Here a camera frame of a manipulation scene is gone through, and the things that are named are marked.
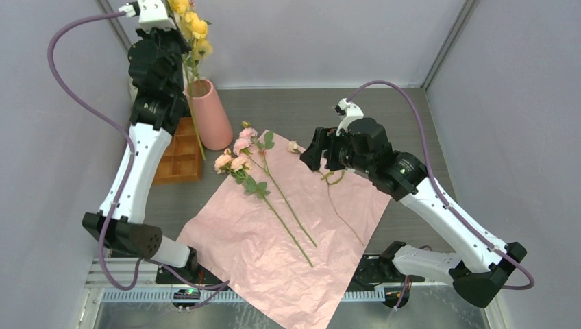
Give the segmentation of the purple and pink wrapping paper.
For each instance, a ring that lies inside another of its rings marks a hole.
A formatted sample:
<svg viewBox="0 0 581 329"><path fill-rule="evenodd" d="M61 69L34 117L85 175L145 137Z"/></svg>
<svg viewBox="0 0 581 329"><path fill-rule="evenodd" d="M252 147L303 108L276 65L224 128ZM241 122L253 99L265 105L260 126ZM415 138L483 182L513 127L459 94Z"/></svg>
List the purple and pink wrapping paper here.
<svg viewBox="0 0 581 329"><path fill-rule="evenodd" d="M269 200L303 247L307 264L284 228L256 196L226 178L178 241L194 247L199 263L285 328L326 328L389 203L366 178L337 172L328 180L310 171L289 141L274 136L267 152L272 175L318 247L301 231L272 181L259 168Z"/></svg>

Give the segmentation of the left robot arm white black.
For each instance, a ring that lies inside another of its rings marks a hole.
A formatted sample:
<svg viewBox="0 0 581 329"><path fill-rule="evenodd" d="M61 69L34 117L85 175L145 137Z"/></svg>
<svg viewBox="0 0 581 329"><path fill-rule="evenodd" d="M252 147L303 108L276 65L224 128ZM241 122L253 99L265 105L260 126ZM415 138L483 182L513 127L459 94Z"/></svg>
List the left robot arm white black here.
<svg viewBox="0 0 581 329"><path fill-rule="evenodd" d="M140 40L127 55L128 73L138 89L129 118L131 144L109 195L96 213L84 215L82 225L99 239L106 215L111 213L103 242L106 248L172 266L176 278L190 283L200 272L196 250L143 222L156 170L187 108L182 56L190 48L176 29L139 29L137 33Z"/></svg>

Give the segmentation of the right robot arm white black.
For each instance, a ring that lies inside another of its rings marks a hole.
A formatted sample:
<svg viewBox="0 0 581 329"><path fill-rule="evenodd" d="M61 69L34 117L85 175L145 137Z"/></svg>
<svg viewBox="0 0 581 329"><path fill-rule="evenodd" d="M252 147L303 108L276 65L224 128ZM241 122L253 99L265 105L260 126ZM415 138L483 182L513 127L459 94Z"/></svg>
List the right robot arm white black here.
<svg viewBox="0 0 581 329"><path fill-rule="evenodd" d="M357 119L345 129L318 127L300 160L312 171L366 173L377 190L418 214L454 249L433 252L395 241L380 255L380 271L388 281L416 276L442 282L471 305L486 308L527 254L522 244L497 240L460 206L445 202L426 166L408 152L395 151L375 119Z"/></svg>

